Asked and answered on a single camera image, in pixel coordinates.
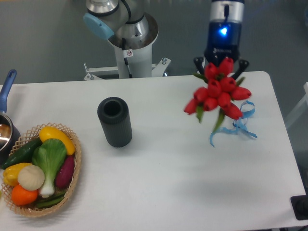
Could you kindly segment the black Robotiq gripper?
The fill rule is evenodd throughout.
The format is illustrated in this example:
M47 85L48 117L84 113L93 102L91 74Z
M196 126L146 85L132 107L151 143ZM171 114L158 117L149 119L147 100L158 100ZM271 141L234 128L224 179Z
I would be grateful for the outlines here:
M193 59L196 69L201 75L205 73L205 60L208 63L219 66L226 57L231 58L234 62L239 59L241 30L242 24L236 22L213 21L209 23L207 46L204 56ZM249 66L249 61L240 59L238 64L238 70L232 75L234 80Z

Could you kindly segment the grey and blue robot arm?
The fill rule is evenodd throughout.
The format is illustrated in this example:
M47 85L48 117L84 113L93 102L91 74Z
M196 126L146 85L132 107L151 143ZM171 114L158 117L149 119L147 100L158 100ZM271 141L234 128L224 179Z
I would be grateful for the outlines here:
M114 48L117 66L114 68L86 69L87 77L100 72L118 73L120 78L162 77L171 60L162 58L152 63L152 45L158 37L156 20L145 12L142 0L88 0L83 20L87 28ZM213 0L207 46L203 57L194 58L197 71L202 74L207 63L216 66L224 58L238 62L239 69L233 74L237 79L249 66L240 59L239 43L244 14L243 0Z

